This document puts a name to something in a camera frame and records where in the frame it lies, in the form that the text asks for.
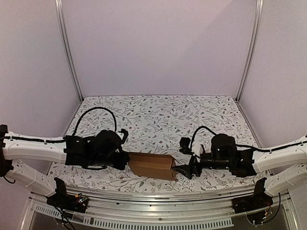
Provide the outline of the brown cardboard box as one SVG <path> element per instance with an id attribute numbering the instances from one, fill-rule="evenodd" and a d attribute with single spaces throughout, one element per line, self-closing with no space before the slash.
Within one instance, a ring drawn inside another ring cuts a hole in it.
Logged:
<path id="1" fill-rule="evenodd" d="M 129 167 L 139 177 L 174 181 L 177 176 L 172 167 L 176 165 L 171 155 L 130 153 Z"/>

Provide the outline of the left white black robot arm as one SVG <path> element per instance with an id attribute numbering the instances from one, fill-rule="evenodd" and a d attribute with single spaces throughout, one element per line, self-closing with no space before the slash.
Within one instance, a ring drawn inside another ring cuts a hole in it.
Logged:
<path id="1" fill-rule="evenodd" d="M 96 136 L 76 135 L 58 138 L 23 136 L 10 132 L 7 125 L 0 126 L 0 175 L 23 183 L 32 191 L 53 201 L 61 208 L 71 204 L 71 197 L 62 188 L 65 184 L 24 164 L 23 160 L 49 161 L 68 166 L 80 166 L 98 171 L 106 167 L 124 170 L 129 154 L 122 149 L 128 137 L 120 131 L 102 130 Z"/>

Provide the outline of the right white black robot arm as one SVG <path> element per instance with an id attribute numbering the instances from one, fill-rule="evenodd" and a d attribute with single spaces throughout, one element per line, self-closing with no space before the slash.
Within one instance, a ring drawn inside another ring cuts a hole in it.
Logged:
<path id="1" fill-rule="evenodd" d="M 307 179 L 307 137 L 284 145 L 259 149 L 238 145 L 227 134 L 217 134 L 211 140 L 211 151 L 206 153 L 203 145 L 193 143 L 189 138 L 180 140 L 180 152 L 190 155 L 187 165 L 178 165 L 172 169 L 188 179 L 199 177 L 203 169 L 228 170 L 240 178 L 287 166 L 288 168 L 274 176 L 265 178 L 256 184 L 256 191 L 248 199 L 252 209 L 263 205 L 267 196 L 275 196 L 280 191 L 296 186 Z"/>

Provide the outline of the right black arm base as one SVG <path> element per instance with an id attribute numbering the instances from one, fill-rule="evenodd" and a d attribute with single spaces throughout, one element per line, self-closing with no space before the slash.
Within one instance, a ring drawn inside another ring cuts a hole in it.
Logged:
<path id="1" fill-rule="evenodd" d="M 265 193 L 264 185 L 266 180 L 267 178 L 264 177 L 256 182 L 253 194 L 232 199 L 232 209 L 236 214 L 268 207 L 273 204 L 272 196 Z"/>

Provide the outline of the floral patterned table mat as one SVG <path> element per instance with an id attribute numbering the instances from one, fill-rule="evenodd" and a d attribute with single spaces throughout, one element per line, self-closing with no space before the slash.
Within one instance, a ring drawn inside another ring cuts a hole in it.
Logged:
<path id="1" fill-rule="evenodd" d="M 182 137 L 194 137 L 210 151 L 213 135 L 225 133 L 236 143 L 256 145 L 243 115 L 230 96 L 99 96 L 82 102 L 68 134 L 80 137 L 104 129 L 126 129 L 123 149 L 129 152 L 172 155 L 176 164 L 187 164 L 189 156 L 179 152 Z M 227 170 L 203 170 L 200 177 L 187 179 L 181 174 L 174 181 L 139 177 L 130 168 L 84 170 L 77 166 L 51 164 L 48 175 L 68 186 L 135 193 L 179 193 L 221 190 L 254 185 L 270 175 L 238 178 Z"/>

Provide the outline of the aluminium front rail frame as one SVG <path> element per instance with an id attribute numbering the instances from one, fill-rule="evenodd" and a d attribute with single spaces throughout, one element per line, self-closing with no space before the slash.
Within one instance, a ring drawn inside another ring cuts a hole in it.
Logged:
<path id="1" fill-rule="evenodd" d="M 276 196 L 269 222 L 248 221 L 235 213 L 232 200 L 252 194 L 251 185 L 189 193 L 132 193 L 91 188 L 67 188 L 89 197 L 85 213 L 71 214 L 70 227 L 106 230 L 298 230 L 300 224 L 288 191 Z"/>

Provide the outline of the left aluminium corner post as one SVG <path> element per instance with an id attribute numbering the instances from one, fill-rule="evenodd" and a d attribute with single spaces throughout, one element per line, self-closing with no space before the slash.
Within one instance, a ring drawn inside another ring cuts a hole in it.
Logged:
<path id="1" fill-rule="evenodd" d="M 63 9 L 62 3 L 63 3 L 62 0 L 55 0 L 55 8 L 56 8 L 57 20 L 59 24 L 59 32 L 60 32 L 60 36 L 62 39 L 63 49 L 64 49 L 68 69 L 70 72 L 71 80 L 72 80 L 77 98 L 80 102 L 82 102 L 84 100 L 84 96 L 81 90 L 81 85 L 80 85 L 80 82 L 77 76 L 75 64 L 73 61 L 73 56 L 71 53 L 68 32 L 67 32 L 66 23 L 65 23 L 64 9 Z"/>

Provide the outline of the aluminium corner post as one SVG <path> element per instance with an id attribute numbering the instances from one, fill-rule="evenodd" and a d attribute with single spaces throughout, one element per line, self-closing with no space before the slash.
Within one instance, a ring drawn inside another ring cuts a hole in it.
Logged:
<path id="1" fill-rule="evenodd" d="M 73 56 L 71 53 L 68 32 L 67 32 L 66 23 L 65 23 L 64 9 L 63 9 L 62 3 L 63 3 L 62 0 L 55 0 L 55 8 L 56 8 L 57 20 L 59 24 L 59 32 L 60 32 L 60 36 L 62 39 L 63 49 L 64 49 L 68 69 L 70 72 L 71 80 L 72 80 L 77 98 L 80 102 L 82 102 L 84 100 L 84 96 L 81 90 L 81 85 L 80 85 L 80 82 L 77 76 L 75 64 L 73 61 Z"/>
<path id="2" fill-rule="evenodd" d="M 259 31 L 260 31 L 262 12 L 263 12 L 263 4 L 264 4 L 264 0 L 256 1 L 255 15 L 254 15 L 254 21 L 253 21 L 253 26 L 252 26 L 250 43 L 248 47 L 247 58 L 244 64 L 241 80 L 240 80 L 239 87 L 238 87 L 236 97 L 235 97 L 235 101 L 238 104 L 242 100 L 244 89 L 245 89 L 245 86 L 248 80 L 248 75 L 250 72 L 250 68 L 252 65 L 252 60 L 253 60 L 254 53 L 256 50 L 257 40 L 259 36 Z"/>

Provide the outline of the right aluminium corner post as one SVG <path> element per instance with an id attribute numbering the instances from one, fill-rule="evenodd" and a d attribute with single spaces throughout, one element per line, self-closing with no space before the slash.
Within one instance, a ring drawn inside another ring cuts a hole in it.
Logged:
<path id="1" fill-rule="evenodd" d="M 256 1 L 255 15 L 254 15 L 254 21 L 253 21 L 253 26 L 252 26 L 250 43 L 248 47 L 247 58 L 244 64 L 241 80 L 240 80 L 239 87 L 238 87 L 236 97 L 235 97 L 235 101 L 238 104 L 242 100 L 244 89 L 245 89 L 245 86 L 248 80 L 248 75 L 250 72 L 250 68 L 252 65 L 252 60 L 253 60 L 254 53 L 256 50 L 257 40 L 259 36 L 259 31 L 260 31 L 262 12 L 263 12 L 263 4 L 264 4 L 264 0 Z"/>

